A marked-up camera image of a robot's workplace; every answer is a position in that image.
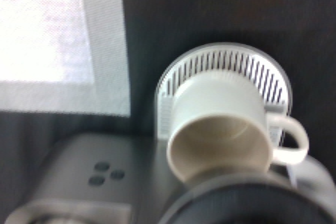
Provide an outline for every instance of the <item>espresso machine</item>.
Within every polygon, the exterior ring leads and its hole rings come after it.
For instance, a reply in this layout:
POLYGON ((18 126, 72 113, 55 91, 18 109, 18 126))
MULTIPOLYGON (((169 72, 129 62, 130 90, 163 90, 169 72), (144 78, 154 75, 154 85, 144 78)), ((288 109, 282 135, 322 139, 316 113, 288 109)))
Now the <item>espresso machine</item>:
MULTIPOLYGON (((237 43, 198 47, 157 83, 154 138, 87 133, 58 142, 6 224, 336 223, 333 179, 310 156, 267 172, 214 169, 187 181, 175 177, 166 161, 174 96, 207 71, 244 77, 265 112, 289 115, 289 80, 271 57, 237 43)), ((268 136, 280 146, 282 129, 270 127, 268 136)))

